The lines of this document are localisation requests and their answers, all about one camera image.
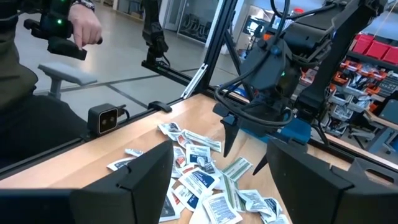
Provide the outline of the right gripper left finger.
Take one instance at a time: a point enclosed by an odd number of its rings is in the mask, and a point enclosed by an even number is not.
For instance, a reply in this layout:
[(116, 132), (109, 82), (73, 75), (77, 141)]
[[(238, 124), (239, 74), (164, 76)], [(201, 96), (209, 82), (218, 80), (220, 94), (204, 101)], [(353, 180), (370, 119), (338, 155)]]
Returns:
[(70, 195), (76, 223), (158, 223), (169, 188), (173, 144), (164, 141)]

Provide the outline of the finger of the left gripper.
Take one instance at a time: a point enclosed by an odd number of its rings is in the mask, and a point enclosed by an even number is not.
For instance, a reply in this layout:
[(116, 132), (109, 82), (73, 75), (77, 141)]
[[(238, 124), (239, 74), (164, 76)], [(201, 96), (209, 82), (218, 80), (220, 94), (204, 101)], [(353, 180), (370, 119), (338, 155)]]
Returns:
[(263, 156), (263, 158), (259, 161), (258, 165), (256, 166), (256, 168), (253, 171), (253, 175), (256, 175), (265, 165), (268, 164), (268, 160), (267, 160), (267, 154), (265, 154)]
[(227, 157), (239, 131), (237, 118), (233, 115), (224, 117), (220, 123), (224, 126), (225, 140), (223, 156)]

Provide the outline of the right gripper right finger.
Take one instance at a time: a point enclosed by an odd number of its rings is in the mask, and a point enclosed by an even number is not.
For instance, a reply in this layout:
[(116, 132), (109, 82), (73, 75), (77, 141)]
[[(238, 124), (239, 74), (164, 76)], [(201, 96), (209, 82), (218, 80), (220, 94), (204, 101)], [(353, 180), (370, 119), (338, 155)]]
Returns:
[(361, 158), (343, 170), (278, 140), (266, 157), (294, 223), (397, 224), (397, 173)]

